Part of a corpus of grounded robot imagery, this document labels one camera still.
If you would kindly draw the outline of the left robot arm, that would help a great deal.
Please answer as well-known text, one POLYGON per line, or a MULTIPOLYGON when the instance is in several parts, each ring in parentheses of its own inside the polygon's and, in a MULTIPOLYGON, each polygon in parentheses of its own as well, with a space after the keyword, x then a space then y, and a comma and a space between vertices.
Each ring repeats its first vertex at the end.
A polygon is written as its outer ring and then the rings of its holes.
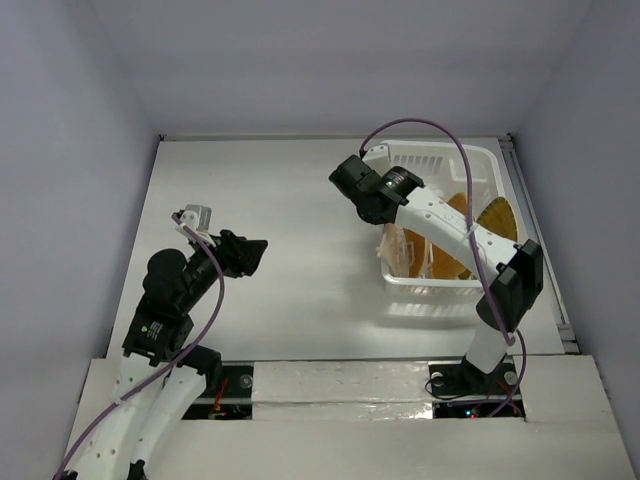
POLYGON ((57 479, 145 479, 189 406, 221 383, 219 352, 189 337, 191 310, 213 285, 251 276, 268 243, 177 227, 193 247, 155 253, 122 344, 109 405, 69 448, 57 479))

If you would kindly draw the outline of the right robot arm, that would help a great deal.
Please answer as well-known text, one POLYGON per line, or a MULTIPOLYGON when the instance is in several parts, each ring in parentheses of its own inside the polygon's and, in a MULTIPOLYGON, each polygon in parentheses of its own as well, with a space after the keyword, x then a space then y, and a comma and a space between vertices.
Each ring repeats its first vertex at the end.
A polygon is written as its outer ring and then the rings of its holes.
POLYGON ((470 391, 486 390, 496 381, 521 320, 541 293, 541 246, 532 240, 519 245, 480 226, 403 167, 379 174, 352 155, 329 181, 364 222, 395 224, 418 233, 475 274, 484 290, 476 304, 481 325, 455 378, 470 391))

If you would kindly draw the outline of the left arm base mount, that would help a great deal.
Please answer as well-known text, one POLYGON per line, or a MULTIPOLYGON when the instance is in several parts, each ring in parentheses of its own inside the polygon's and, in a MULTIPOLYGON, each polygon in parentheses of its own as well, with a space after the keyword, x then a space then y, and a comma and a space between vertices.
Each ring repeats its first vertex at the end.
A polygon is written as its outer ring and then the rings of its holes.
POLYGON ((250 420, 253 363, 225 363, 216 386, 208 387, 186 410, 183 420, 250 420))

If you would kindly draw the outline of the square woven bamboo plate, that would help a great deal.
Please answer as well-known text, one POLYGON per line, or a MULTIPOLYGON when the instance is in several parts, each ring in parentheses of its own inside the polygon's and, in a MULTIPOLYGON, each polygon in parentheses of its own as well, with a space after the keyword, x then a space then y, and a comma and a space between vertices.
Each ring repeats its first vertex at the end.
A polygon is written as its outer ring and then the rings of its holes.
POLYGON ((406 239, 404 229, 394 224, 386 224, 376 248, 376 256, 385 263, 395 277, 409 277, 414 263, 413 245, 406 239))

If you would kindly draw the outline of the round orange woven plate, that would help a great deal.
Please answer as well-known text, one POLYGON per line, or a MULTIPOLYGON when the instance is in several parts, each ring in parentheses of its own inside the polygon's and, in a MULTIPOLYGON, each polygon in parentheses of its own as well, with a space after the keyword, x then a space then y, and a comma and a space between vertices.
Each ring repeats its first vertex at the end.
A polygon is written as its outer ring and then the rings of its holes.
POLYGON ((407 251, 408 277, 420 278, 431 267, 431 247, 429 240, 410 229, 404 229, 407 251))

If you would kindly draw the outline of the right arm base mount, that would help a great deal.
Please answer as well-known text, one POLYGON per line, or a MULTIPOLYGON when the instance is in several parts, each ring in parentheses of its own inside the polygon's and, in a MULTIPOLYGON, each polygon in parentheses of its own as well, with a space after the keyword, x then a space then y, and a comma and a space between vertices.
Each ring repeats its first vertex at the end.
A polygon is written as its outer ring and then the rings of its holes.
POLYGON ((455 400, 466 397, 506 395, 511 391, 507 378, 517 379, 515 365, 506 360, 486 374, 466 359, 432 362, 428 366, 425 390, 437 400, 455 400))

